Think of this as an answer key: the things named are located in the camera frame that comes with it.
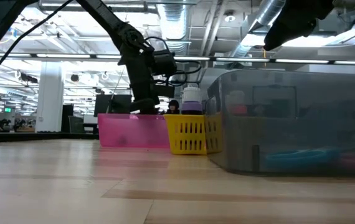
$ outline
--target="blue object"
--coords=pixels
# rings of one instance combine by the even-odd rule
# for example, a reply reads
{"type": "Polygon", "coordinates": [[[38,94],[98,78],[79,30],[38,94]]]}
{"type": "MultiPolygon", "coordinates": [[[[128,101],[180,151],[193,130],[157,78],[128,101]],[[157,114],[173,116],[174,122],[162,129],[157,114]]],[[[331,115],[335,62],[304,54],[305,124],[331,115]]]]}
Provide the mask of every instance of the blue object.
{"type": "Polygon", "coordinates": [[[339,151],[321,148],[273,153],[265,157],[265,162],[269,168],[303,170],[327,164],[338,157],[339,151]]]}

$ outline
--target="white column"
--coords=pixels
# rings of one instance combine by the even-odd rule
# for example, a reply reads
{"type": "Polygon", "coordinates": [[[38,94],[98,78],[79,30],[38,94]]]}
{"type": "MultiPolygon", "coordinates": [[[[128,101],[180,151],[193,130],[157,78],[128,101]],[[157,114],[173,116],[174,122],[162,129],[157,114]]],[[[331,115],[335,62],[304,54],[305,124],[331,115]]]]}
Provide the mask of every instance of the white column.
{"type": "Polygon", "coordinates": [[[62,62],[42,62],[35,131],[61,131],[64,73],[62,62]]]}

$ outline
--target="pink plastic bin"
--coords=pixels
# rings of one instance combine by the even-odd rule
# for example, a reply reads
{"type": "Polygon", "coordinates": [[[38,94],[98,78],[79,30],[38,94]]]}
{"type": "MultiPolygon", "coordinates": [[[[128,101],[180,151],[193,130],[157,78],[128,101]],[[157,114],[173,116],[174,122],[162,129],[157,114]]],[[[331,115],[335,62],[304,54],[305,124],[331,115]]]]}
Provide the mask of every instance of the pink plastic bin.
{"type": "Polygon", "coordinates": [[[99,114],[98,132],[103,147],[169,149],[168,129],[162,115],[99,114]]]}

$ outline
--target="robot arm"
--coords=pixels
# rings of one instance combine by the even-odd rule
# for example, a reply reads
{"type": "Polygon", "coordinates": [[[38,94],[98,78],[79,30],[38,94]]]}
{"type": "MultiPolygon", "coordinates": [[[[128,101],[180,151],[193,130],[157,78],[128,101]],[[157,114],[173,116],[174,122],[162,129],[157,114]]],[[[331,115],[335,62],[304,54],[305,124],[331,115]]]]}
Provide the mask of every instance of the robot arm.
{"type": "MultiPolygon", "coordinates": [[[[0,40],[24,8],[37,1],[0,0],[0,40]]],[[[159,103],[159,91],[152,75],[176,73],[173,54],[168,50],[154,51],[138,30],[117,18],[111,8],[101,0],[76,1],[107,31],[120,51],[121,60],[118,64],[126,65],[135,97],[131,110],[140,110],[143,114],[155,114],[154,106],[159,103]]]]}

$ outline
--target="black monitor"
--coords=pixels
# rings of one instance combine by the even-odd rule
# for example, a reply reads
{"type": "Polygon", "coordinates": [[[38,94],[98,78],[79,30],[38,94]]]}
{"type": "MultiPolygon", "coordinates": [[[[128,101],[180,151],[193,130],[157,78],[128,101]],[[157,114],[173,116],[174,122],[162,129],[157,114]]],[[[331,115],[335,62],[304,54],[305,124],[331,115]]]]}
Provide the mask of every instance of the black monitor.
{"type": "Polygon", "coordinates": [[[99,113],[130,113],[132,95],[96,95],[95,117],[99,113]]]}

